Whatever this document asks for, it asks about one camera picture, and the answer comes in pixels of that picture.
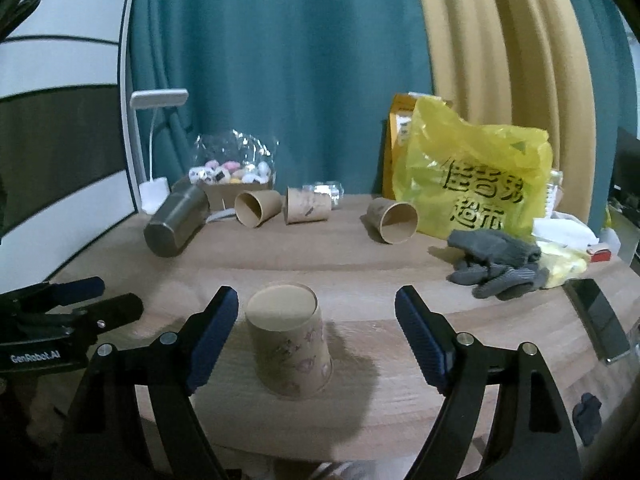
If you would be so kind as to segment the middle lying paper cup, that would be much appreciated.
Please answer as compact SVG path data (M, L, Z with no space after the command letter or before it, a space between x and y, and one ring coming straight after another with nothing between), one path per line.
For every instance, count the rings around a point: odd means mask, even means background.
M331 197L302 188L288 188L284 202L286 224L326 221L332 210Z

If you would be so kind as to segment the small dark object on table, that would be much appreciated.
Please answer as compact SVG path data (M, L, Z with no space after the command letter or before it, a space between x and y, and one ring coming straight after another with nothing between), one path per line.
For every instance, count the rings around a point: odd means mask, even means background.
M585 392L572 411L574 427L583 446L590 446L602 429L600 409L602 402L592 393Z

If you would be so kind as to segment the crumpled clear plastic wrap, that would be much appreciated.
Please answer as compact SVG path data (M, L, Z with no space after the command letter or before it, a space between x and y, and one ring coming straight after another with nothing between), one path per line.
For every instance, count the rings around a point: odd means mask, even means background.
M341 203L344 197L344 188L341 182L338 181L326 181L326 182L314 182L304 184L302 189L305 191L311 191L317 194L323 194L329 196L331 199L331 208L333 210L341 207Z

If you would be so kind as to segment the yellow plastic shopping bag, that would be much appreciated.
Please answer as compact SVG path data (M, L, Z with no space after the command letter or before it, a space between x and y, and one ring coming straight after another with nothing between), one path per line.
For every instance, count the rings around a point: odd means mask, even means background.
M526 237L546 212L552 159L544 130L470 124L445 101L421 96L399 144L392 190L416 208L426 235L499 230Z

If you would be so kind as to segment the right lying paper cup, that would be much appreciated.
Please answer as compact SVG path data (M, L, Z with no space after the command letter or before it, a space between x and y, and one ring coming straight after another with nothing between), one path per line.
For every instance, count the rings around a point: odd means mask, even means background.
M384 243L395 245L416 234L419 214L409 203L378 197L369 204L366 219Z

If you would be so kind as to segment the left lying paper cup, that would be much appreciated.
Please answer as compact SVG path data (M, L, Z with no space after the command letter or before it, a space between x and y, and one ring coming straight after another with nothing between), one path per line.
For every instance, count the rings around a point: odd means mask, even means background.
M243 226L255 229L282 210L282 196L273 190L247 191L235 197L236 218Z

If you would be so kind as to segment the steel thermos tumbler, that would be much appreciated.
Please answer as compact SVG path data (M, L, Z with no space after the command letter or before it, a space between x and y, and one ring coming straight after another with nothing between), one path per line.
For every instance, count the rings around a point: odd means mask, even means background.
M178 256L201 229L208 212L208 198L202 188L190 182L177 184L146 225L146 246L159 257Z

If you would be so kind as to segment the grey knit gloves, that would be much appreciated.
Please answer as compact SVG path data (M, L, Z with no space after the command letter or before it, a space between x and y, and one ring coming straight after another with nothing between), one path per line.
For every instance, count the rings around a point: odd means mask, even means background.
M540 263L539 246L503 231L453 230L447 244L463 252L447 280L472 286L476 299L516 299L541 289L548 281L549 271Z

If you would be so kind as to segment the red small box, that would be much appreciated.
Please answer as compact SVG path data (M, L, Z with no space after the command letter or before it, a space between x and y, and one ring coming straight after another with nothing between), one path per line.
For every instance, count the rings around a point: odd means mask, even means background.
M586 249L586 253L589 256L591 263L607 262L612 258L612 250L606 243L589 245Z

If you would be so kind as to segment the clear bag of toys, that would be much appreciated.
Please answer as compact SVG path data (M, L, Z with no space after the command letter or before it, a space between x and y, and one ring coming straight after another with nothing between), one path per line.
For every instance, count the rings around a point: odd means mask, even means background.
M239 130L198 136L186 177L192 184L272 185L276 178L274 148Z

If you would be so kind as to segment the orange paper package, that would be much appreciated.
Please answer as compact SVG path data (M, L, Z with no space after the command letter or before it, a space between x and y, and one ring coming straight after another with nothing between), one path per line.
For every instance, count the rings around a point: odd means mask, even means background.
M388 112L383 150L382 196L389 200L395 198L393 172L401 149L409 136L413 107L416 105L416 100L422 96L425 96L425 93L396 93Z

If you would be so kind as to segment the black smartphone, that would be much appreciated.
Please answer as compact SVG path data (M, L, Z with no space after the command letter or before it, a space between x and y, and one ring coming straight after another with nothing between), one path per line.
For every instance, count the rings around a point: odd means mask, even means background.
M630 352L622 324L592 278L572 278L562 289L585 326L598 359L612 364Z

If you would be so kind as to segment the yellow curtain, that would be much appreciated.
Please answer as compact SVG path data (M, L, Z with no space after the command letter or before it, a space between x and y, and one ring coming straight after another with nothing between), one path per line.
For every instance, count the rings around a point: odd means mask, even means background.
M548 132L561 209L589 218L596 108L570 0L421 0L435 92L474 124Z

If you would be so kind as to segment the floral paper cup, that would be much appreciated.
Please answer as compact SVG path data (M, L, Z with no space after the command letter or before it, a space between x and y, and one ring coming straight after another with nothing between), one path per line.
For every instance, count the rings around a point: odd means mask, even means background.
M332 358L312 289L299 284L267 286L247 301L245 318L256 373L267 389L302 400L326 386Z

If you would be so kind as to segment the yellow cloth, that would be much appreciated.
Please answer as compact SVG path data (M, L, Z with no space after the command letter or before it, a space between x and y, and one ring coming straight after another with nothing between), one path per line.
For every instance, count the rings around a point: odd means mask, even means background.
M542 285L545 289L559 287L567 280L579 278L588 269L590 257L586 252L548 240L537 240L536 244L540 249L539 267L547 273Z

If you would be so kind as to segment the teal curtain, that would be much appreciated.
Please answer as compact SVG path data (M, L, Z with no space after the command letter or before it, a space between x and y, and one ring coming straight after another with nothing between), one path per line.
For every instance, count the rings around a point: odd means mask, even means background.
M155 122L171 181L235 129L274 148L278 188L376 193L390 102L433 88L421 0L132 0L128 56L135 89L189 91Z

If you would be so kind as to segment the lying paper cup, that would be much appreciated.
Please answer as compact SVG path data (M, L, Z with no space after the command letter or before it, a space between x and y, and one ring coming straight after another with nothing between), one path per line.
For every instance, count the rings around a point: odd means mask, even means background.
M366 219L384 243L395 245L416 234L419 214L409 203L378 197L369 204Z
M326 221L332 210L331 197L302 188L288 188L284 202L286 224Z
M236 218L243 226L255 229L282 210L282 196L273 190L247 191L235 197Z

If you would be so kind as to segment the white plastic bag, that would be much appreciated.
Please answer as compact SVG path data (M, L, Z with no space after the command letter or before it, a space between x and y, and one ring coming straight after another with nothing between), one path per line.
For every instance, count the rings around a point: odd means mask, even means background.
M563 247L585 252L589 246L600 240L589 226L572 214L555 211L550 218L536 218L532 235L537 240L545 240Z

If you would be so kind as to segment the white desk lamp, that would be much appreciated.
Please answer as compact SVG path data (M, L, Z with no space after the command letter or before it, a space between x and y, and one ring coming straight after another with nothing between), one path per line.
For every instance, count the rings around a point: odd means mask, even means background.
M178 108L186 104L189 91L185 88L138 90L131 93L129 105L133 110L152 110L148 143L148 172L146 180L139 185L142 211L155 214L169 196L169 184L166 177L154 177L154 127L159 110Z

